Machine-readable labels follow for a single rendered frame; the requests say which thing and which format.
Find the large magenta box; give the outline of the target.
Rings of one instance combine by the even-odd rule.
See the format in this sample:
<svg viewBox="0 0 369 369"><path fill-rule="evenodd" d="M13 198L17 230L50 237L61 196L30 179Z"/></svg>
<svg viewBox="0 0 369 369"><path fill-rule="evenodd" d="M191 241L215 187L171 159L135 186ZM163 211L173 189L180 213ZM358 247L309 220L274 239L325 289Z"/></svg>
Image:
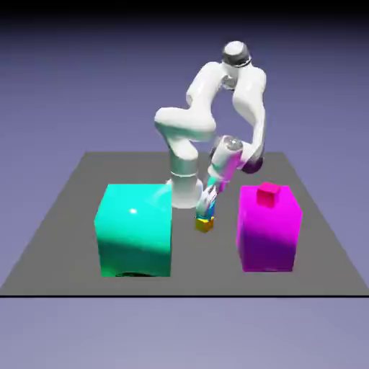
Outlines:
<svg viewBox="0 0 369 369"><path fill-rule="evenodd" d="M239 194L236 246L242 270L291 272L303 212L286 185L281 185L275 207L258 205L258 187L245 185Z"/></svg>

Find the small red cube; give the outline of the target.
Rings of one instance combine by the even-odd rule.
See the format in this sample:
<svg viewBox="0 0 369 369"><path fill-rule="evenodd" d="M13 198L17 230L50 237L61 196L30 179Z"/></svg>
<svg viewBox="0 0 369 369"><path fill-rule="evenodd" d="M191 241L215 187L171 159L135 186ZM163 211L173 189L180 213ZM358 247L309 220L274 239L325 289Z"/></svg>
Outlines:
<svg viewBox="0 0 369 369"><path fill-rule="evenodd" d="M257 204L267 208L275 207L282 187L271 182L263 182L257 189Z"/></svg>

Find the small yellow cube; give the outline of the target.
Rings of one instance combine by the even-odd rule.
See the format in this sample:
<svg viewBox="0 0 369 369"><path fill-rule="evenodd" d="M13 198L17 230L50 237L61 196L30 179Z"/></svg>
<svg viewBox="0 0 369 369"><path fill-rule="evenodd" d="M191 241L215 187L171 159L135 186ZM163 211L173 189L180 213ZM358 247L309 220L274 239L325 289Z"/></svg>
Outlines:
<svg viewBox="0 0 369 369"><path fill-rule="evenodd" d="M213 224L214 224L213 216L211 216L210 218L201 218L201 217L195 218L195 228L203 233L209 232L213 228Z"/></svg>

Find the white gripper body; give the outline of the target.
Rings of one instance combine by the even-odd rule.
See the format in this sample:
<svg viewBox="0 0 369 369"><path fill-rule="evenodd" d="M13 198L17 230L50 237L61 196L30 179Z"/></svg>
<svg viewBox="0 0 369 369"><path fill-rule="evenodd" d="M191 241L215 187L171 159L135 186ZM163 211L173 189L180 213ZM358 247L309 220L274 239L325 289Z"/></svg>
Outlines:
<svg viewBox="0 0 369 369"><path fill-rule="evenodd" d="M217 189L213 184L207 187L201 194L196 206L197 217L208 217L208 212L217 197Z"/></svg>

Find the large cyan box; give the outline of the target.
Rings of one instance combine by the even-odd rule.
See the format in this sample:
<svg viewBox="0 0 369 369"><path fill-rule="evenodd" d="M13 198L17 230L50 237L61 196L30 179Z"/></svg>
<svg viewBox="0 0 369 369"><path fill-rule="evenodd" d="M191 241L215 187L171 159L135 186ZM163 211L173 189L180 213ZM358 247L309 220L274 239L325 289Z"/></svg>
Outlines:
<svg viewBox="0 0 369 369"><path fill-rule="evenodd" d="M103 277L171 275L169 184L109 184L94 229Z"/></svg>

